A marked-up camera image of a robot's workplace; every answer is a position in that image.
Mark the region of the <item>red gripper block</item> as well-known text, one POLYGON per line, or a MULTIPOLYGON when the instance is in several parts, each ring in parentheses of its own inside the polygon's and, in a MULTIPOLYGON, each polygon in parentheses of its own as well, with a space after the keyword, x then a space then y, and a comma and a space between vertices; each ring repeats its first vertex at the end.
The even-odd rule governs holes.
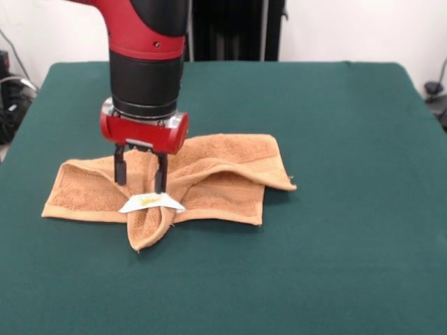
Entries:
POLYGON ((126 184, 125 146, 143 147, 156 153, 158 169, 154 178, 157 194, 166 192, 168 155, 176 154, 184 144, 189 130, 189 115, 176 111, 167 119, 140 120, 118 113, 111 98, 102 104, 100 125, 103 137, 114 142, 114 176, 118 185, 126 184))

